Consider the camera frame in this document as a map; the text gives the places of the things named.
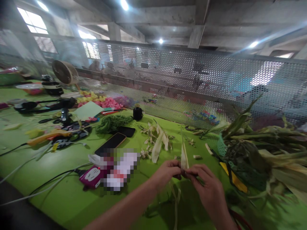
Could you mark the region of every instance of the perforated metal sheet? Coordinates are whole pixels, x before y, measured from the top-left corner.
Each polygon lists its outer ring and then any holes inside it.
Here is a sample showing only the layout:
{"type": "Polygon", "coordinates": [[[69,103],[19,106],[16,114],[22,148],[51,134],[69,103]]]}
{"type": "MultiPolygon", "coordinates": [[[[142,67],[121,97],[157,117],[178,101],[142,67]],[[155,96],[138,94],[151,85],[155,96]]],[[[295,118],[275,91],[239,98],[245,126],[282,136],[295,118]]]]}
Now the perforated metal sheet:
{"type": "MultiPolygon", "coordinates": [[[[45,59],[70,62],[83,89],[102,90],[152,115],[209,128],[234,119],[232,105],[252,109],[253,123],[270,125],[283,113],[307,121],[307,62],[231,53],[35,34],[56,52],[45,59]]],[[[49,72],[50,67],[41,68],[49,72]]]]}

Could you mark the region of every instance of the electric fan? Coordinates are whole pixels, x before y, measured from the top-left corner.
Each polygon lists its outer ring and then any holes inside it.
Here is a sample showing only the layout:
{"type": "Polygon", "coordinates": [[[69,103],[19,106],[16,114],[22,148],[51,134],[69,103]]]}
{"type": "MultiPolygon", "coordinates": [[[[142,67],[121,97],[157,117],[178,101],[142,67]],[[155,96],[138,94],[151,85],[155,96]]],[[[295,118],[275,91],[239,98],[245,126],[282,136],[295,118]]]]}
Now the electric fan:
{"type": "Polygon", "coordinates": [[[78,86],[79,76],[74,66],[68,62],[55,60],[52,62],[52,70],[55,76],[66,85],[75,84],[77,89],[80,91],[78,86]]]}

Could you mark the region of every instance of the sticky note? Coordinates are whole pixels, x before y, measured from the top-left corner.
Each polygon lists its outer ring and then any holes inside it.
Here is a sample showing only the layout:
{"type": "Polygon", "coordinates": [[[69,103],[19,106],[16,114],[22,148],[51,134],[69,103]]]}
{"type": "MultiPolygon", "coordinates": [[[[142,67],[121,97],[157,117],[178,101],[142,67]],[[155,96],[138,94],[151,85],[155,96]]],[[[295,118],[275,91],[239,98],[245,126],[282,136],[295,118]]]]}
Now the sticky note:
{"type": "Polygon", "coordinates": [[[102,111],[103,108],[101,108],[99,105],[95,104],[94,102],[90,101],[85,105],[76,109],[75,115],[77,115],[80,120],[85,121],[89,117],[94,117],[97,114],[101,113],[102,111]]]}

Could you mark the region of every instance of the green tablecloth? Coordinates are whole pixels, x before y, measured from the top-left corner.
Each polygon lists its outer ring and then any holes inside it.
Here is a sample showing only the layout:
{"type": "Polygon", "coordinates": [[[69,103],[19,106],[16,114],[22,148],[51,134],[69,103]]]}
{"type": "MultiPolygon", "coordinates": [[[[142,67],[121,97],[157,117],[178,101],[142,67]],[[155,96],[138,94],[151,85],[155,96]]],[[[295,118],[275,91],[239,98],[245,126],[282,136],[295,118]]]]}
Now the green tablecloth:
{"type": "MultiPolygon", "coordinates": [[[[38,101],[49,99],[49,96],[30,96],[24,91],[11,88],[0,88],[0,102],[14,98],[27,98],[38,101]]],[[[123,115],[132,115],[132,111],[124,111],[123,115]]],[[[120,146],[121,148],[146,148],[144,141],[146,135],[141,134],[138,125],[146,126],[147,122],[154,122],[152,116],[144,115],[140,122],[133,121],[128,126],[137,129],[132,138],[127,138],[120,146]]],[[[162,150],[157,164],[150,160],[140,161],[138,171],[134,174],[130,183],[118,195],[102,195],[100,189],[84,192],[83,185],[79,182],[78,176],[71,174],[61,181],[54,189],[40,194],[31,199],[31,203],[51,217],[54,221],[67,229],[81,229],[94,218],[108,210],[116,202],[124,198],[129,192],[146,181],[165,160],[173,159],[175,155],[181,154],[180,125],[160,118],[155,120],[169,135],[176,138],[173,142],[173,150],[166,152],[162,150]]],[[[28,136],[27,130],[33,129],[39,119],[33,120],[31,116],[23,116],[13,108],[0,111],[0,153],[4,153],[14,147],[25,143],[28,136]],[[17,130],[2,131],[5,124],[24,123],[17,130]]],[[[194,138],[196,148],[186,143],[186,150],[190,166],[193,164],[206,164],[213,173],[222,181],[224,190],[230,190],[228,177],[225,171],[219,166],[217,160],[212,157],[205,148],[205,142],[216,150],[216,142],[213,140],[201,141],[191,132],[184,133],[194,138]],[[193,155],[201,155],[201,160],[195,160],[193,155]]],[[[110,134],[96,135],[95,130],[90,136],[81,142],[87,143],[89,148],[82,145],[72,145],[66,149],[49,152],[39,161],[31,161],[18,170],[7,181],[18,189],[24,196],[29,195],[32,190],[48,181],[52,177],[66,170],[75,168],[88,162],[88,154],[101,146],[110,134]]],[[[28,160],[35,152],[34,148],[23,146],[18,150],[0,157],[0,176],[5,177],[17,166],[28,160]]],[[[190,181],[173,179],[176,186],[181,189],[181,200],[178,206],[178,229],[214,229],[206,211],[204,210],[197,192],[190,181]]],[[[163,203],[171,191],[167,186],[157,199],[150,206],[150,218],[142,216],[134,225],[134,229],[173,229],[174,226],[174,203],[163,203]]],[[[254,208],[247,200],[242,199],[239,206],[232,207],[242,214],[253,226],[254,229],[306,229],[307,219],[305,214],[307,207],[303,204],[280,204],[269,199],[267,205],[261,209],[263,200],[254,200],[257,208],[254,208]]]]}

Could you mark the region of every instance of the green yarn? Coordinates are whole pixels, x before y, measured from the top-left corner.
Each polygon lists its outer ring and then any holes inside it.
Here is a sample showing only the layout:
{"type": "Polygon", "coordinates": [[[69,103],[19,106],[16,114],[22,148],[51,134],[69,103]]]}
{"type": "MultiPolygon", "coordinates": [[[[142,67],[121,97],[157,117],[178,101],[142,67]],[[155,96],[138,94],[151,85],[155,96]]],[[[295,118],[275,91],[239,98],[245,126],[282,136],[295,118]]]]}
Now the green yarn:
{"type": "Polygon", "coordinates": [[[118,127],[123,126],[133,121],[132,116],[124,115],[110,115],[101,119],[101,124],[96,127],[97,133],[109,133],[117,130],[118,127]]]}

